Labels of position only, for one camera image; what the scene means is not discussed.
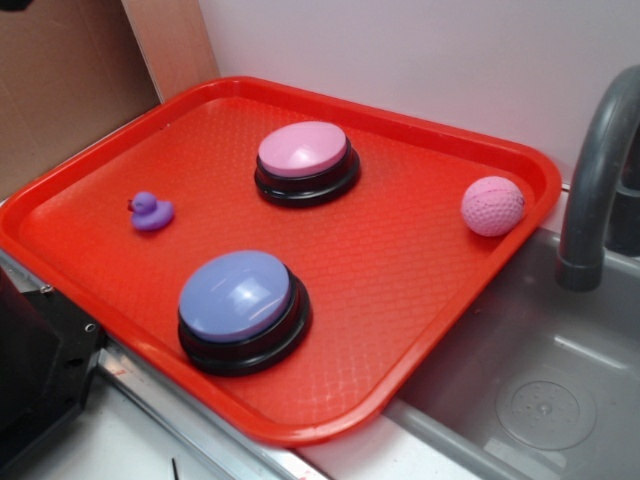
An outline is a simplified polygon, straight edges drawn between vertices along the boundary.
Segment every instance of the gray sink basin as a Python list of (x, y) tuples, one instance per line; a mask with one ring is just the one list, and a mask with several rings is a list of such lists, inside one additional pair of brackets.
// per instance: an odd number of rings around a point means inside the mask
[(567, 292), (557, 244), (538, 230), (397, 398), (486, 478), (640, 478), (640, 267), (607, 253), (598, 289)]

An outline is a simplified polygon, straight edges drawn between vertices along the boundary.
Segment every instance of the purple button top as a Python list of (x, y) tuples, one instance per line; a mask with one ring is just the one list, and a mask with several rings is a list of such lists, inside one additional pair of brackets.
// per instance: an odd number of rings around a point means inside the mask
[(347, 137), (331, 123), (300, 122), (268, 135), (258, 156), (269, 173), (280, 177), (307, 177), (340, 161), (347, 151)]
[(290, 299), (285, 266), (267, 253), (244, 250), (218, 257), (189, 278), (180, 315), (202, 340), (245, 340), (273, 325)]

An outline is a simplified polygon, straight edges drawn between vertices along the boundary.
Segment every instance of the pink ball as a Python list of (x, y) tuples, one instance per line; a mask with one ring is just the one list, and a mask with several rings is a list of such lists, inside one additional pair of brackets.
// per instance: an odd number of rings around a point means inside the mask
[(467, 189), (461, 211), (471, 230), (485, 237), (497, 237), (511, 231), (522, 219), (524, 196), (511, 180), (485, 177)]

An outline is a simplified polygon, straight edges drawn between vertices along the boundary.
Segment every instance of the pink button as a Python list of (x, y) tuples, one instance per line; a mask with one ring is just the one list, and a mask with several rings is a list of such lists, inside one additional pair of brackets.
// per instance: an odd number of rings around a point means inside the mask
[(326, 122), (287, 125), (267, 136), (258, 149), (265, 170), (280, 177), (307, 177), (333, 167), (347, 151), (342, 129)]

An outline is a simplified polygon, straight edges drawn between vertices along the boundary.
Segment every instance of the cardboard box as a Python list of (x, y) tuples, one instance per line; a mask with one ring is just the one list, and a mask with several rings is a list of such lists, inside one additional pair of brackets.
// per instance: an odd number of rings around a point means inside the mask
[(159, 103), (120, 0), (0, 12), (0, 199)]

